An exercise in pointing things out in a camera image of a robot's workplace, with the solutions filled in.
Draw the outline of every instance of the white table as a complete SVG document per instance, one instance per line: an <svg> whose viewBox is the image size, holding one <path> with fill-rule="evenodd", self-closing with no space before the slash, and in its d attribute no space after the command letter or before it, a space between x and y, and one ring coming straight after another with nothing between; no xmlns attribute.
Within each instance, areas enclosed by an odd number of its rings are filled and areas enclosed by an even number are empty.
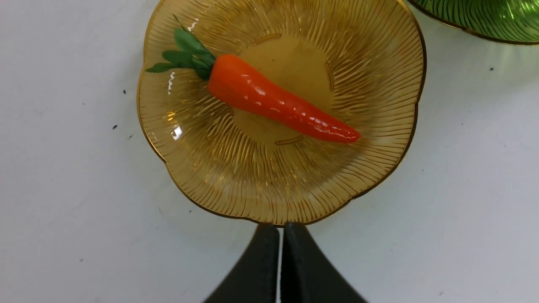
<svg viewBox="0 0 539 303"><path fill-rule="evenodd" d="M188 202L142 135L156 4L2 3L2 303L200 302L248 244L255 224ZM371 303L538 302L539 46L414 12L428 72L411 148L309 229Z"/></svg>

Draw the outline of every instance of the carrot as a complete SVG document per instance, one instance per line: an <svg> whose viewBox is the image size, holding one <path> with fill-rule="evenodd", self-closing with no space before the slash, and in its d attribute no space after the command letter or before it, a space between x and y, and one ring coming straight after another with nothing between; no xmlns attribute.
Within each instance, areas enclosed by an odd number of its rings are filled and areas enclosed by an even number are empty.
<svg viewBox="0 0 539 303"><path fill-rule="evenodd" d="M232 107L323 141L353 143L360 138L358 131L287 92L240 58L232 54L215 58L186 28L176 29L174 36L180 51L164 51L168 63L157 63L147 72L192 68L201 79L209 80L213 96Z"/></svg>

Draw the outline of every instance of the carrot top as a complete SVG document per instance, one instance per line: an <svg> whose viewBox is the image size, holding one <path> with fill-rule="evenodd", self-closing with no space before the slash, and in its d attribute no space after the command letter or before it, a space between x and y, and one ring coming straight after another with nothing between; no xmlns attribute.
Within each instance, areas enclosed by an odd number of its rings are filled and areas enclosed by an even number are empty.
<svg viewBox="0 0 539 303"><path fill-rule="evenodd" d="M168 62L156 63L146 71L163 73L172 68L190 68L202 80L210 80L215 56L183 25L174 29L174 41L179 51L164 51L161 56Z"/></svg>

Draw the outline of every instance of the glass bowl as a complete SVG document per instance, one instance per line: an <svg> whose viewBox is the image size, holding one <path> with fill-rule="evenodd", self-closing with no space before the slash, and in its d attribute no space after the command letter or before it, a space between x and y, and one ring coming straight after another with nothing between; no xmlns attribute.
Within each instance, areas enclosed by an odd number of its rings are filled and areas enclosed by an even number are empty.
<svg viewBox="0 0 539 303"><path fill-rule="evenodd" d="M539 44L539 0L410 0L429 17L483 39Z"/></svg>
<svg viewBox="0 0 539 303"><path fill-rule="evenodd" d="M191 70L144 72L184 25L360 131L302 136L214 98ZM426 70L419 26L395 0L162 0L144 42L137 107L148 142L191 201L214 214L311 223L380 184L412 140Z"/></svg>

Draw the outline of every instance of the green glass bowl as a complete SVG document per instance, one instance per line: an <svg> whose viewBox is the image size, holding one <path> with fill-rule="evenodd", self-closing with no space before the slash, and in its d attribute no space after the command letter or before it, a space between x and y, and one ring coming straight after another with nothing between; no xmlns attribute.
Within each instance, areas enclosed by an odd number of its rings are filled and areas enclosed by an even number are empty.
<svg viewBox="0 0 539 303"><path fill-rule="evenodd" d="M410 0L424 14L506 44L539 44L539 0Z"/></svg>

